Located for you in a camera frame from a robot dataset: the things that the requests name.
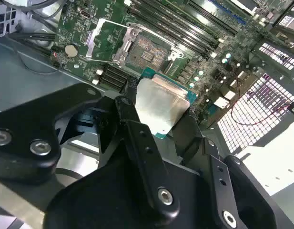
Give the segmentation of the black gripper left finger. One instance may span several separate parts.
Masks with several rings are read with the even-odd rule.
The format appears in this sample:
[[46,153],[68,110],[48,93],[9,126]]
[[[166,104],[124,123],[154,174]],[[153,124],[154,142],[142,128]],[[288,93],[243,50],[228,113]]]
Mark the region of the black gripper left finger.
[[134,105],[124,96],[114,99],[80,83],[0,112],[0,179],[39,184],[54,173],[61,156],[61,143],[74,135],[75,116],[88,109],[105,125],[96,129],[109,157],[130,162],[135,182],[146,196],[156,221],[172,221],[180,210],[179,200],[166,203],[160,189],[172,192],[172,184],[154,138],[139,121]]

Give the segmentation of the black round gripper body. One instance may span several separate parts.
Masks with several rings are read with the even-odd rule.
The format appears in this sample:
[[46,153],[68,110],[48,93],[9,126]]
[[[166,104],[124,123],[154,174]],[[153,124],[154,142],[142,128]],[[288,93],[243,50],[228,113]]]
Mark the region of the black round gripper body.
[[[214,229],[209,189],[195,172],[165,162],[180,201],[168,229]],[[156,229],[143,189],[126,159],[97,169],[61,190],[49,204],[45,229]]]

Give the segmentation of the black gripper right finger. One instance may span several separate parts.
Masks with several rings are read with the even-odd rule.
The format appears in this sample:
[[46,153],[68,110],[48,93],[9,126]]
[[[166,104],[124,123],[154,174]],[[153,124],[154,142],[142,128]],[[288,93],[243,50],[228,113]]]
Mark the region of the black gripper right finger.
[[270,196],[234,156],[224,160],[186,111],[172,129],[181,165],[197,171],[210,192],[212,218],[220,229],[276,229]]

